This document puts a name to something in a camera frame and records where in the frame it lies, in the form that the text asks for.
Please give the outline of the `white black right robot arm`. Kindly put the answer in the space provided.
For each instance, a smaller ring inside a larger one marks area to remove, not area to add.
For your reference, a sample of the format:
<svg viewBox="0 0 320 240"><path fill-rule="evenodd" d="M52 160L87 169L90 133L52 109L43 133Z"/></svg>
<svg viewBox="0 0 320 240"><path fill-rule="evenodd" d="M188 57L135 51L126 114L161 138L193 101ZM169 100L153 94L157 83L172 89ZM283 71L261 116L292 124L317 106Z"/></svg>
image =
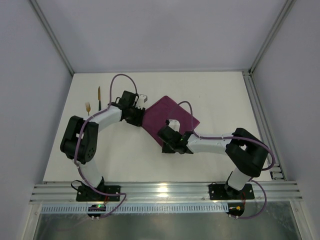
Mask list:
<svg viewBox="0 0 320 240"><path fill-rule="evenodd" d="M162 127L157 136L163 141L163 153L227 155L235 165L224 190L229 198L240 196L246 183L268 171L276 163L273 152L244 128L221 136L199 136L193 131L183 135L169 125Z"/></svg>

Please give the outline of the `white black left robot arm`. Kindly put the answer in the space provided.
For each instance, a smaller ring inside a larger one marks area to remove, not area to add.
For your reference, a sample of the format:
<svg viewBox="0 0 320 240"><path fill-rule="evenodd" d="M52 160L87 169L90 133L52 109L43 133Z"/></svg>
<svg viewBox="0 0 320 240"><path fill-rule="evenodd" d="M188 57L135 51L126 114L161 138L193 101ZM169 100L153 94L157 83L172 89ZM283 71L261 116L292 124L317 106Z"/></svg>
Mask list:
<svg viewBox="0 0 320 240"><path fill-rule="evenodd" d="M72 116L64 132L60 151L73 161L82 178L82 183L94 192L103 192L104 178L94 161L97 151L98 134L112 124L125 121L141 127L145 114L144 94L124 91L121 97L111 102L107 108L87 118Z"/></svg>

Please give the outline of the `purple cloth napkin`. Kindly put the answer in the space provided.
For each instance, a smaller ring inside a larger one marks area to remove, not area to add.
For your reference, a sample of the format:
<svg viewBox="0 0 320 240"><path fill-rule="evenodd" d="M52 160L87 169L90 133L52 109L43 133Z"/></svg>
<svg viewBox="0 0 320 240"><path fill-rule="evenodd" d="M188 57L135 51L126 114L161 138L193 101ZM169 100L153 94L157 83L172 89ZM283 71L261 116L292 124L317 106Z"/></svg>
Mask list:
<svg viewBox="0 0 320 240"><path fill-rule="evenodd" d="M163 141L158 137L158 131L166 125L166 120L177 120L180 124L179 133L192 131L191 114L165 95L145 110L142 128L160 145Z"/></svg>

